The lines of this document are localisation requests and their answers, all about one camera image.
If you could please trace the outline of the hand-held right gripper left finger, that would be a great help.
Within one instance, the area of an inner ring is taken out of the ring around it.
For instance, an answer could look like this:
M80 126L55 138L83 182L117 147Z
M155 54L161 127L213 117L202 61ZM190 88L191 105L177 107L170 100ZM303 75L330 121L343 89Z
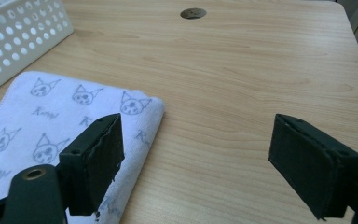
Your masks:
M61 174L69 179L65 197L71 216L98 211L124 159L120 114L95 120L60 153Z

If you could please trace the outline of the white towel with cat print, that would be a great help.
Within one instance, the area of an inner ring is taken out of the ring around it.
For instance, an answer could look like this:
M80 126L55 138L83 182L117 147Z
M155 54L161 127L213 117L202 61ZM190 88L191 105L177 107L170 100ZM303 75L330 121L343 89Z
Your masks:
M44 72L24 72L0 102L0 199L19 171L55 165L59 154L94 121L122 120L125 159L99 208L99 217L69 216L70 224L119 224L164 114L165 104L126 90Z

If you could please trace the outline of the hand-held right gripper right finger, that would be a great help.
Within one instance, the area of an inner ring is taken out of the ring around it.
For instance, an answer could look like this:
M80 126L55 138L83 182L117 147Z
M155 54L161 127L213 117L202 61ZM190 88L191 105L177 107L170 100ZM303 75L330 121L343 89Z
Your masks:
M268 160L316 218L344 216L358 152L302 119L278 114Z

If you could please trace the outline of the white perforated basket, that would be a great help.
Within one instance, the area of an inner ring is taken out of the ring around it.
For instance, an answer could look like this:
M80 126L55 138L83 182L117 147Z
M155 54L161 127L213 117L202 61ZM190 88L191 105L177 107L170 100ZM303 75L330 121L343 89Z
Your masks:
M62 0L0 0L0 86L73 31Z

